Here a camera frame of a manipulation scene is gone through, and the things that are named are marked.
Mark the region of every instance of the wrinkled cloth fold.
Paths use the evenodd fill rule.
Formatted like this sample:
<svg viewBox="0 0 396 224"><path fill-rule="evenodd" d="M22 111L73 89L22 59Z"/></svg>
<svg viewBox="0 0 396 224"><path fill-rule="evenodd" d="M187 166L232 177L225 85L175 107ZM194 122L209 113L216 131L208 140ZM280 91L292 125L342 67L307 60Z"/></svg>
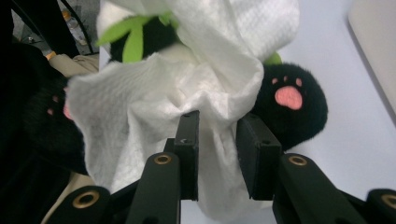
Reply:
<svg viewBox="0 0 396 224"><path fill-rule="evenodd" d="M167 11L188 57L154 53L69 82L67 104L84 136L90 176L111 192L136 181L146 159L175 137L179 117L199 110L200 208L229 220L268 206L248 198L234 128L254 106L262 61L297 31L297 1L112 0L101 7L98 34L126 16Z"/></svg>

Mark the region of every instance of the stuffed animal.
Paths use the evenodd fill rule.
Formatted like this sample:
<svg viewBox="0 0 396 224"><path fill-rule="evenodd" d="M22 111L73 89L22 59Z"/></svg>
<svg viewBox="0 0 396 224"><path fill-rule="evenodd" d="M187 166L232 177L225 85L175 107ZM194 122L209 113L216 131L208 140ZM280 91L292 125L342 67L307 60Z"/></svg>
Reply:
<svg viewBox="0 0 396 224"><path fill-rule="evenodd" d="M129 34L110 44L110 61L122 62ZM171 26L159 19L143 27L142 56L177 42ZM283 150L306 141L323 130L328 107L323 90L310 72L292 63L263 63L264 79L251 113L258 115L279 140ZM87 174L83 136L68 114L65 96L68 78L44 87L26 108L25 126L31 138L48 151L49 161L80 174Z"/></svg>

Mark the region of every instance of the white cloth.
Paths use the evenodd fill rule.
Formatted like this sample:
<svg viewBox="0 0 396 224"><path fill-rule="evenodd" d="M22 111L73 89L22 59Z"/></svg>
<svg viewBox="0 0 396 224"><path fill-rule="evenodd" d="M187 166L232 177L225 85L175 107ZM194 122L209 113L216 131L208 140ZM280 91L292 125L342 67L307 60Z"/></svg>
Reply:
<svg viewBox="0 0 396 224"><path fill-rule="evenodd" d="M94 182L115 192L136 181L146 159L175 137L179 117L200 110L198 204L203 212L226 220L268 206L248 198L233 126L254 105L261 61L294 37L297 1L112 2L101 7L99 35L127 15L172 11L177 34L196 61L156 53L71 79L67 103L83 132Z"/></svg>

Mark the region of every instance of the brass insert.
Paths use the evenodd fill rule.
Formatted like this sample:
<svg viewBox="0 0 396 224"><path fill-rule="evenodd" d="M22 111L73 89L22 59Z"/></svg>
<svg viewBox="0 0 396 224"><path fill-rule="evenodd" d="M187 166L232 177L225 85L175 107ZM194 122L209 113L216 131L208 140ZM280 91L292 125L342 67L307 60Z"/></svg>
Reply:
<svg viewBox="0 0 396 224"><path fill-rule="evenodd" d="M96 203L99 200L99 192L96 190L89 190L87 192L84 192L75 198L73 200L73 206L76 208L86 208L94 203Z"/></svg>
<svg viewBox="0 0 396 224"><path fill-rule="evenodd" d="M300 156L291 156L289 157L289 162L293 163L294 165L305 166L308 164L306 159Z"/></svg>
<svg viewBox="0 0 396 224"><path fill-rule="evenodd" d="M381 196L381 199L387 206L396 209L396 195L384 194Z"/></svg>
<svg viewBox="0 0 396 224"><path fill-rule="evenodd" d="M169 163L172 160L172 157L168 155L160 155L154 159L155 163L164 165L166 163Z"/></svg>

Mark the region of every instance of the white table surface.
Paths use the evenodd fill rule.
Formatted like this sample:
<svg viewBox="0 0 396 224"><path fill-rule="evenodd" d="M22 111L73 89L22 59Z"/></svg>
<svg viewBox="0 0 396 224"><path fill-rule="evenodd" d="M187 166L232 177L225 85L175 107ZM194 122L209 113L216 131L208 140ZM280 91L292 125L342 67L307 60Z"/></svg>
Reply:
<svg viewBox="0 0 396 224"><path fill-rule="evenodd" d="M365 200L370 189L396 189L395 116L349 28L353 0L301 0L300 28L280 49L285 63L310 70L325 91L325 129L290 152L312 159L334 185ZM101 64L108 59L101 53ZM183 201L181 223L220 223ZM276 223L271 208L230 222Z"/></svg>

